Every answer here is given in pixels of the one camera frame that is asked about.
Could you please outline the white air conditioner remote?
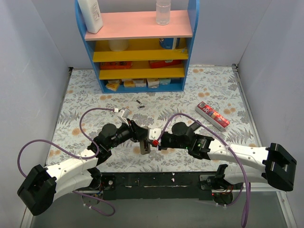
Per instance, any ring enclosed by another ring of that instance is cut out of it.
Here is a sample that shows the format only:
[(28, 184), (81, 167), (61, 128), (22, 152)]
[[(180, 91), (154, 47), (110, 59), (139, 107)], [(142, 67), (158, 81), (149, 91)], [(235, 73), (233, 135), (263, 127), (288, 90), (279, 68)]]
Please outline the white air conditioner remote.
[(142, 140), (140, 141), (140, 154), (146, 155), (151, 152), (150, 144), (148, 140)]

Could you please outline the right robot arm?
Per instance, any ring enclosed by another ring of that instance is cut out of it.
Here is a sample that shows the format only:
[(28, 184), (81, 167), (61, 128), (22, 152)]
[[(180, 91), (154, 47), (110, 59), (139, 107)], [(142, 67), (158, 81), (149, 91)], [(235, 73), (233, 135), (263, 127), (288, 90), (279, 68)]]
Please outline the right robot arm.
[(184, 122), (176, 123), (171, 133), (159, 128), (151, 130), (149, 138), (160, 150), (186, 149), (199, 160), (237, 163), (236, 168), (229, 165), (219, 168), (215, 184), (221, 189), (241, 182), (267, 183), (282, 191), (294, 189), (297, 161), (278, 143), (268, 147), (225, 145), (219, 139), (196, 134)]

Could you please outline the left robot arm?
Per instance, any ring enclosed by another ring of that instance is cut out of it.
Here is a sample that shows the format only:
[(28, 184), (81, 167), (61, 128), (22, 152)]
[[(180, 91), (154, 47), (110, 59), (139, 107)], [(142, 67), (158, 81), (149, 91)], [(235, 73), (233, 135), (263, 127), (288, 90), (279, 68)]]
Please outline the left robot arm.
[(85, 187), (96, 190), (101, 184), (101, 174), (96, 167), (112, 155), (111, 149), (127, 140), (144, 141), (148, 135), (148, 127), (140, 127), (133, 120), (128, 120), (119, 128), (108, 123), (76, 158), (48, 167), (40, 164), (33, 167), (17, 195), (31, 214), (37, 216), (45, 212), (53, 201), (74, 190)]

